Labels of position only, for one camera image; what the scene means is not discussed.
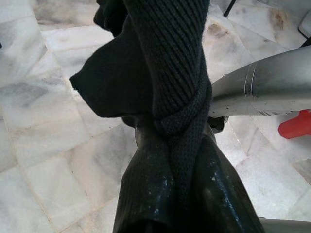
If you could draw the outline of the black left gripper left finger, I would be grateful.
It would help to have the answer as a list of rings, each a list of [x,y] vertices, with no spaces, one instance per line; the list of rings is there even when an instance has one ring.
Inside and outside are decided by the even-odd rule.
[[[174,181],[168,147],[152,127],[136,126],[137,150],[121,180],[115,233],[173,232]]]

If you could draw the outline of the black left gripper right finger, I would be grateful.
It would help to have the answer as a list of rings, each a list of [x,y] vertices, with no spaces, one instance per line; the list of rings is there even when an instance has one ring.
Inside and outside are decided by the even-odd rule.
[[[196,157],[192,190],[205,232],[264,232],[237,171],[208,135]]]

